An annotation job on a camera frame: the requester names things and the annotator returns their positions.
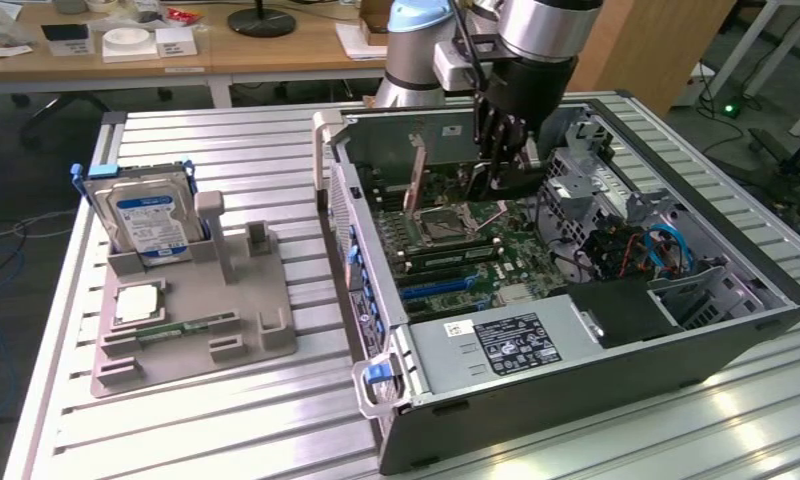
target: green circuit board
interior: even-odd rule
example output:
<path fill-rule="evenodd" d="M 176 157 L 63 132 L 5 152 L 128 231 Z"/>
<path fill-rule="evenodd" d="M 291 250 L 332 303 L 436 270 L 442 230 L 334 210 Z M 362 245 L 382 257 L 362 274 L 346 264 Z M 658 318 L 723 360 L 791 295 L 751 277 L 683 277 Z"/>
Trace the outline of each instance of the green circuit board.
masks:
<path fill-rule="evenodd" d="M 404 299 L 412 321 L 546 298 L 567 284 L 515 201 L 464 202 L 376 212 L 375 220 L 402 294 L 467 280 L 459 291 Z"/>

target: slotted aluminum surface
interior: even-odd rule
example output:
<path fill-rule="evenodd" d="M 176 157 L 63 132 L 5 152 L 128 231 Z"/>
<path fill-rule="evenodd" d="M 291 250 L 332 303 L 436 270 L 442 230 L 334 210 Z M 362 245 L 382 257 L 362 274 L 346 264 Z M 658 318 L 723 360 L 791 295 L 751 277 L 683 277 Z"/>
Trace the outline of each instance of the slotted aluminum surface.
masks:
<path fill-rule="evenodd" d="M 607 104 L 800 282 L 800 239 L 649 111 L 613 93 L 572 98 Z M 83 206 L 7 478 L 379 477 L 311 187 L 311 116 L 342 106 L 356 104 L 140 113 L 104 126 L 96 161 L 192 159 L 199 188 L 226 193 L 224 227 L 267 220 L 279 232 L 300 348 L 290 357 L 95 399 L 107 237 Z M 614 147 L 637 184 L 658 187 L 653 172 Z M 800 324 L 702 385 L 396 478 L 767 474 L 800 478 Z"/>

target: lamp base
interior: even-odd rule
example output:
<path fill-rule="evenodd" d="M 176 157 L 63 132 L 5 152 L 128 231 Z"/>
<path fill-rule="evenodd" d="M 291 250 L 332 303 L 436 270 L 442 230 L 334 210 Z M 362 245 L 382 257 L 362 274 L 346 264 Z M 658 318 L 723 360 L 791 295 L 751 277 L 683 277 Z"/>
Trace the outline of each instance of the lamp base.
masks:
<path fill-rule="evenodd" d="M 250 37 L 280 37 L 296 30 L 296 19 L 284 12 L 264 9 L 264 18 L 258 17 L 258 9 L 248 8 L 228 16 L 231 29 Z"/>

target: blue hard drive label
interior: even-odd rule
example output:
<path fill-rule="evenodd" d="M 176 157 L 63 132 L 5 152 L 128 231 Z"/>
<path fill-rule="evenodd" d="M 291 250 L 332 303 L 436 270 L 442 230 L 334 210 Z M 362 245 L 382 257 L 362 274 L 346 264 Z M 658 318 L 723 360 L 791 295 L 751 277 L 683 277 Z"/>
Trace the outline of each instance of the blue hard drive label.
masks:
<path fill-rule="evenodd" d="M 116 207 L 133 247 L 151 263 L 187 251 L 184 227 L 173 218 L 179 207 L 169 195 L 120 200 Z"/>
<path fill-rule="evenodd" d="M 500 376 L 562 360 L 535 313 L 475 325 L 475 333 Z"/>

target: hard drive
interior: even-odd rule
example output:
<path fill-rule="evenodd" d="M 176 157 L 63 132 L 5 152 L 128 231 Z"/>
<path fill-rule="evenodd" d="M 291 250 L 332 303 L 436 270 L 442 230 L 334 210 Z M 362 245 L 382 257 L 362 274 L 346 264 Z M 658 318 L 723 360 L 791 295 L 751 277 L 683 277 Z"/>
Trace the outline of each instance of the hard drive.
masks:
<path fill-rule="evenodd" d="M 194 203 L 192 164 L 100 165 L 85 179 L 75 169 L 75 186 L 101 219 L 113 253 L 136 252 L 149 267 L 188 260 L 187 245 L 207 238 Z"/>

